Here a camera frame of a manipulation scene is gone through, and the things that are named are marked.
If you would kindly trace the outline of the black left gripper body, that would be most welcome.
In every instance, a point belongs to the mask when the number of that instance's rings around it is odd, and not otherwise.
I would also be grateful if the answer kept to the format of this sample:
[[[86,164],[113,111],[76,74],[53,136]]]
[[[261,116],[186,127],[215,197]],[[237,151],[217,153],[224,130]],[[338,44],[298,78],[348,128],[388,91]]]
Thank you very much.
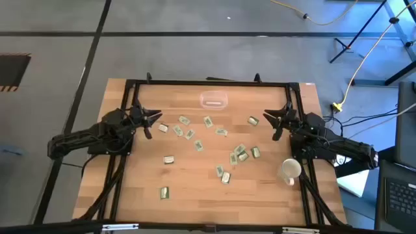
[[[129,111],[129,115],[132,118],[133,122],[135,124],[138,124],[140,127],[147,127],[146,126],[146,117],[144,116],[143,111],[144,110],[150,110],[150,109],[146,109],[144,108],[138,99],[134,100],[130,111]]]

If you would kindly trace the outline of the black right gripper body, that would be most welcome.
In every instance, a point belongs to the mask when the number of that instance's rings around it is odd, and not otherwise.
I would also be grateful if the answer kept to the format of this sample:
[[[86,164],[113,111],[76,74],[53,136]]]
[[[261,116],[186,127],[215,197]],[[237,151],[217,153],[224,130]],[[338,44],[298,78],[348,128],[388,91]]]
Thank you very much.
[[[289,131],[299,126],[300,120],[297,117],[298,111],[293,107],[293,103],[288,101],[282,109],[279,110],[279,124],[282,129]]]

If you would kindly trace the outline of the clear plastic bin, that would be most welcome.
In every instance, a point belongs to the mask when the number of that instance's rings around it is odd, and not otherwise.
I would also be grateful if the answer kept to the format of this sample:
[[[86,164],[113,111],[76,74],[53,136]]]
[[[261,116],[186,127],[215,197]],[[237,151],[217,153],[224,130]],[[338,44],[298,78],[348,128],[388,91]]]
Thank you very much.
[[[228,106],[228,95],[224,91],[211,90],[200,94],[200,105],[204,109],[222,110]]]

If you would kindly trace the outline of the white ceramic mug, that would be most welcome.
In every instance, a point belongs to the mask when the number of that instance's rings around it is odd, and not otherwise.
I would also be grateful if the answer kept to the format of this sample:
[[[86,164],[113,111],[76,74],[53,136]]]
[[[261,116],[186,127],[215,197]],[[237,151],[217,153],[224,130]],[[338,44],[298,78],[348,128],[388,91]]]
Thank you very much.
[[[288,186],[294,185],[294,180],[302,173],[301,164],[295,159],[285,159],[278,170],[278,176]]]

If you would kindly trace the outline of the white sheet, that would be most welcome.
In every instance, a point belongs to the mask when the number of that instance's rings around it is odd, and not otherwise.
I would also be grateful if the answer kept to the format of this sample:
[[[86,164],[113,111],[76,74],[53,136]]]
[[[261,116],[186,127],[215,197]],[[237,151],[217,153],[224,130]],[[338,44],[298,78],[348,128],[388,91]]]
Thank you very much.
[[[337,184],[349,193],[361,198],[365,190],[369,170],[337,178]]]

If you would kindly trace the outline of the thin black stand pole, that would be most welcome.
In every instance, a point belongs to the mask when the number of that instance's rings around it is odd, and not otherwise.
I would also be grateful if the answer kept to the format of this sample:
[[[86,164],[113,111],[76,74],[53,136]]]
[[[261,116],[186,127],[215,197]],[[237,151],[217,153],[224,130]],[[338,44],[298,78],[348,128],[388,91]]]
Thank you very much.
[[[351,50],[352,44],[361,36],[362,32],[367,28],[368,24],[374,19],[374,17],[377,15],[377,13],[381,10],[381,8],[386,4],[387,0],[383,0],[379,7],[374,11],[374,13],[371,15],[371,17],[365,22],[365,24],[360,28],[360,30],[354,35],[353,39],[350,41],[349,44],[345,44],[338,38],[334,38],[335,44],[339,44],[342,47],[342,50],[338,52],[333,58],[329,60],[329,63],[332,64],[334,61],[336,61],[341,55],[346,53],[348,50]]]

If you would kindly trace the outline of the dark grey flat panel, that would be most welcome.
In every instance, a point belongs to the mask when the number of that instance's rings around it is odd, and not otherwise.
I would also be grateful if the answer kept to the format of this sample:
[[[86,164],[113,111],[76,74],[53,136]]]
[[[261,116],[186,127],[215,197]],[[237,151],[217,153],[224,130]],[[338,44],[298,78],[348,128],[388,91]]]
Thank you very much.
[[[416,83],[401,82],[398,112],[414,106],[396,118],[395,161],[416,169]]]

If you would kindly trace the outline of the black legged desk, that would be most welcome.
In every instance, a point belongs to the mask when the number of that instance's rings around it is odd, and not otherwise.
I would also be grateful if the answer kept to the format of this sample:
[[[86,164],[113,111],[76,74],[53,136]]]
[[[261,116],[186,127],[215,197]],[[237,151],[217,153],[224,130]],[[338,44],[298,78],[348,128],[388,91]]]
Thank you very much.
[[[400,19],[393,28],[411,60],[384,82],[385,86],[393,86],[416,73],[416,0],[388,0],[385,9],[391,18]]]

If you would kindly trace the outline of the black striped floor mat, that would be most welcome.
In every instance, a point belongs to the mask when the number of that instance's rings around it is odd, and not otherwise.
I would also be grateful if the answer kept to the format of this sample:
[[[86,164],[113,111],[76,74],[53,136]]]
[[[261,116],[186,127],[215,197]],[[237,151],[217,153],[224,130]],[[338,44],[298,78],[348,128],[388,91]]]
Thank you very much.
[[[0,53],[0,92],[19,88],[30,61],[30,53]]]

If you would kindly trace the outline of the black laptop keyboard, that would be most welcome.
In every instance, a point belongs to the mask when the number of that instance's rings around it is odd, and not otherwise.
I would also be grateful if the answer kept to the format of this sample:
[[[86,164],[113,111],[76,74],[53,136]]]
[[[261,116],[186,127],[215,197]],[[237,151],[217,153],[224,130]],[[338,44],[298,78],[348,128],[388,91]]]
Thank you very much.
[[[380,163],[374,228],[416,234],[416,171]]]

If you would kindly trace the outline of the black aluminium rig frame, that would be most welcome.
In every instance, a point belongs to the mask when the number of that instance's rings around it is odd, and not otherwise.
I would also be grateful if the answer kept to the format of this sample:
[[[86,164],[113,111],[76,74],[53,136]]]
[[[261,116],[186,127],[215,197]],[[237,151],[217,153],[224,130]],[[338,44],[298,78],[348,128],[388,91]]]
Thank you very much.
[[[227,93],[226,108],[200,105],[200,94],[211,90]],[[161,110],[161,122],[169,126],[187,116],[203,151],[196,151],[191,140],[156,127],[150,140],[137,131],[130,153],[99,156],[86,167],[72,221],[0,227],[0,234],[83,234],[102,231],[104,224],[205,232],[281,233],[282,227],[296,227],[319,229],[320,234],[396,234],[306,222],[300,187],[277,179],[278,164],[289,156],[288,134],[274,142],[264,120],[257,127],[247,122],[249,115],[260,117],[290,98],[306,103],[307,110],[319,109],[311,84],[109,79],[100,114],[129,108],[138,99],[145,108]],[[210,128],[204,124],[206,116],[214,124]],[[216,134],[217,128],[227,130],[227,136]],[[229,154],[239,144],[246,146],[249,158],[230,165]],[[257,159],[251,152],[255,146],[261,152]],[[163,157],[169,155],[174,163],[164,164]],[[231,174],[229,184],[217,176],[218,165]],[[162,187],[169,187],[168,199],[160,199]]]

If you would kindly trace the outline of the silver metal bracket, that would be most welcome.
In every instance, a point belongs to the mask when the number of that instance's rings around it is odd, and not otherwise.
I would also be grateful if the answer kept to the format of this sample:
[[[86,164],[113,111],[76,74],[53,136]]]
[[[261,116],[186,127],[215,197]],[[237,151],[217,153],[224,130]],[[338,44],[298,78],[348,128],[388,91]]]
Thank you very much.
[[[139,224],[104,224],[102,225],[102,231],[123,231],[138,229]]]
[[[320,230],[302,227],[282,227],[281,234],[320,234]]]

